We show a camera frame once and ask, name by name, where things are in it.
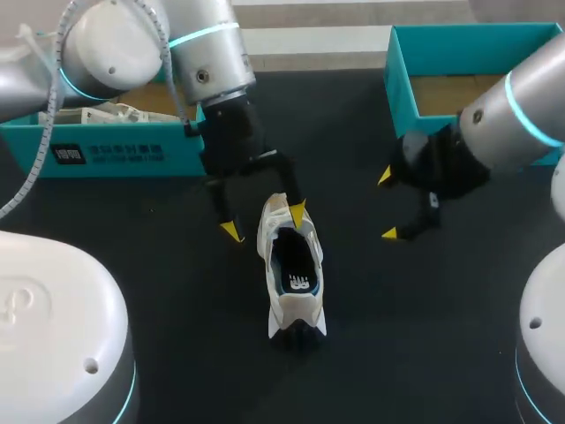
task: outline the screw hole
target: screw hole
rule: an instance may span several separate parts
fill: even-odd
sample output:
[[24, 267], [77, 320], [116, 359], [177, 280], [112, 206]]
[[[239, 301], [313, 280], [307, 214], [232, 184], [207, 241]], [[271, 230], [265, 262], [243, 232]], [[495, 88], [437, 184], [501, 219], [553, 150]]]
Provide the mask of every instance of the screw hole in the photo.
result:
[[541, 327], [541, 318], [535, 317], [533, 320], [530, 321], [531, 329], [538, 329], [539, 327]]
[[210, 81], [210, 75], [208, 74], [208, 72], [206, 72], [204, 70], [198, 71], [198, 72], [196, 72], [196, 80], [200, 84], [205, 84], [205, 83]]
[[92, 358], [88, 358], [85, 360], [85, 371], [87, 371], [89, 374], [96, 374], [98, 372], [98, 362], [96, 362], [96, 360], [93, 360]]
[[473, 124], [478, 124], [482, 118], [483, 118], [483, 110], [482, 109], [475, 110], [475, 113], [473, 113]]

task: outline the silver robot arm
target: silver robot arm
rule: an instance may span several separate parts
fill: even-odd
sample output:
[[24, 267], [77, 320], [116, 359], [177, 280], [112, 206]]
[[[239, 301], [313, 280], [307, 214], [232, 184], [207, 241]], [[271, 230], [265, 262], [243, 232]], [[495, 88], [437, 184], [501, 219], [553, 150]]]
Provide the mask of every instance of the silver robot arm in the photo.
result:
[[[78, 17], [68, 25], [60, 24], [57, 33], [27, 34], [17, 45], [0, 49], [0, 123], [41, 110], [52, 112], [54, 76], [59, 78], [56, 108], [81, 107], [146, 85], [165, 64], [185, 135], [199, 135], [204, 141], [200, 158], [223, 229], [238, 242], [244, 240], [227, 202], [228, 178], [268, 168], [278, 172], [299, 227], [305, 199], [291, 160], [267, 146], [259, 116], [247, 96], [255, 75], [231, 1], [102, 0], [74, 13], [77, 3], [69, 5], [62, 22], [74, 14]], [[165, 60], [169, 53], [185, 103], [198, 104], [206, 118], [198, 126], [185, 118]], [[60, 70], [52, 64], [58, 64]], [[49, 140], [50, 129], [46, 128], [38, 158], [45, 155]], [[42, 160], [36, 160], [35, 174], [30, 174], [14, 199], [0, 209], [0, 218], [25, 197], [41, 166]]]
[[503, 172], [529, 166], [565, 141], [565, 34], [528, 57], [435, 134], [408, 132], [380, 185], [422, 193], [413, 223], [383, 235], [414, 239], [440, 226], [440, 202], [457, 199]]

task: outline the black table surface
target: black table surface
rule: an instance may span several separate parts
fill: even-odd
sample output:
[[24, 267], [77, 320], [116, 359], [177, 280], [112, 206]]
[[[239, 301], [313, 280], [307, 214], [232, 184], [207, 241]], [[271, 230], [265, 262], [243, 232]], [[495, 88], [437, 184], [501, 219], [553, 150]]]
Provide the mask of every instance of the black table surface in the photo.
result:
[[[450, 204], [414, 243], [380, 235], [417, 205], [377, 189], [396, 141], [380, 71], [266, 73], [271, 143], [298, 160], [325, 251], [328, 340], [282, 352], [254, 234], [274, 176], [232, 186], [243, 246], [215, 227], [197, 181], [45, 180], [2, 229], [73, 244], [127, 302], [145, 423], [517, 423], [517, 313], [536, 264], [565, 239], [550, 168]], [[2, 154], [0, 195], [23, 177]]]

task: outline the cable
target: cable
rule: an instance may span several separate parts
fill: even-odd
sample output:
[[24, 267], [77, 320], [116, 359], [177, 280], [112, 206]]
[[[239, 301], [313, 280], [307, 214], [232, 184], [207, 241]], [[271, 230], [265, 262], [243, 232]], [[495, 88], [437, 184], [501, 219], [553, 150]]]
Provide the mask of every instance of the cable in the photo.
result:
[[[47, 113], [45, 126], [43, 127], [43, 133], [41, 134], [41, 142], [39, 148], [37, 149], [37, 155], [34, 160], [32, 169], [27, 175], [26, 182], [20, 187], [18, 192], [14, 197], [6, 203], [2, 208], [0, 208], [0, 219], [7, 216], [12, 212], [29, 194], [32, 187], [34, 186], [37, 178], [41, 173], [41, 169], [45, 164], [45, 159], [47, 157], [47, 152], [49, 151], [49, 144], [51, 142], [51, 136], [53, 134], [53, 124], [55, 123], [55, 116], [59, 111], [60, 107], [64, 103], [64, 98], [62, 98], [62, 88], [61, 88], [61, 69], [62, 69], [62, 51], [63, 44], [66, 35], [70, 30], [70, 23], [74, 17], [80, 3], [86, 3], [88, 0], [71, 0], [71, 2], [64, 9], [63, 15], [59, 20], [59, 24], [56, 31], [55, 39], [55, 69], [52, 72], [51, 87], [49, 88], [49, 99], [47, 103]], [[175, 102], [177, 107], [178, 116], [180, 117], [183, 125], [189, 125], [190, 121], [186, 116], [185, 107], [183, 106], [175, 87], [175, 81], [173, 78], [173, 66], [170, 56], [169, 39], [163, 30], [162, 24], [159, 21], [159, 17], [155, 10], [150, 7], [145, 0], [128, 0], [132, 1], [138, 7], [140, 7], [146, 15], [153, 22], [154, 28], [159, 36], [159, 42], [161, 44], [161, 56], [164, 65], [165, 79], [167, 81], [167, 87], [169, 89], [170, 95]]]

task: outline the floor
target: floor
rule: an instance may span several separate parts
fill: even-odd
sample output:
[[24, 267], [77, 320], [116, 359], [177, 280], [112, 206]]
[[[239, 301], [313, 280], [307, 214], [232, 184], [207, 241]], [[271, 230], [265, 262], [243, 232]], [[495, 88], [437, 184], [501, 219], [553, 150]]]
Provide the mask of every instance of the floor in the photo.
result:
[[256, 71], [381, 68], [393, 25], [559, 21], [562, 0], [233, 0]]
[[555, 21], [565, 26], [563, 0], [469, 0], [481, 22]]

